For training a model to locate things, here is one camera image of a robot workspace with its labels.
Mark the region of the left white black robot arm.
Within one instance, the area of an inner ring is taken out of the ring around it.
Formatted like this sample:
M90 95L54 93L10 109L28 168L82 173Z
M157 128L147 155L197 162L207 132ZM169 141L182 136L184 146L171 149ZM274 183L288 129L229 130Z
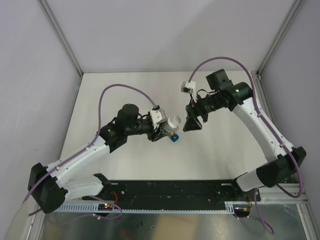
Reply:
M142 116L136 105L125 104L111 122L99 128L88 146L47 166L35 164L30 170L28 194L45 214L71 199L90 195L107 199L111 184L103 174L96 173L86 179L74 179L74 175L101 157L110 155L124 145L129 136L146 134L148 140L156 142L173 134L180 122L178 116L166 117L158 106Z

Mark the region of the white pill bottle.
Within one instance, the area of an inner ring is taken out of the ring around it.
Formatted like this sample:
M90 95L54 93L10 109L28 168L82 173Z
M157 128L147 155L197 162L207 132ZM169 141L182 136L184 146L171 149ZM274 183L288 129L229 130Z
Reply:
M169 117L163 124L164 130L168 133L168 136L173 136L179 130L181 124L181 118L178 115Z

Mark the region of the blue pill box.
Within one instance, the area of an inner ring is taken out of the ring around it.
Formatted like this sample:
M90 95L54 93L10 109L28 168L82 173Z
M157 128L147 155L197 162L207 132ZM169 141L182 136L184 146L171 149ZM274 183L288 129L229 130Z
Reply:
M173 143L175 143L176 141L179 140L179 135L175 133L175 134L171 135L169 138Z

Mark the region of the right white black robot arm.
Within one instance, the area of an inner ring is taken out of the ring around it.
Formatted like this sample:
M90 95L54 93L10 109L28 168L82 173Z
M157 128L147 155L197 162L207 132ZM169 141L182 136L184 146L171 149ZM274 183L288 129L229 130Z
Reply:
M294 147L275 127L245 82L233 84L225 70L215 71L206 80L211 92L201 97L194 81L185 81L181 92L190 95L189 104L185 107L187 117L184 132L202 129L208 115L219 109L229 109L248 128L259 144L266 164L235 178L231 187L232 197L238 201L249 195L249 191L260 187L274 187L284 179L297 172L306 157L303 147Z

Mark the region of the white bottle cap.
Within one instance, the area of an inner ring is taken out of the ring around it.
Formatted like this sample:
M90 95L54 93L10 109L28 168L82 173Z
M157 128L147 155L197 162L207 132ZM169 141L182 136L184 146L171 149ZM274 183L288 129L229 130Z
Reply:
M171 116L167 119L167 123L171 128L175 129L180 125L181 118L178 115Z

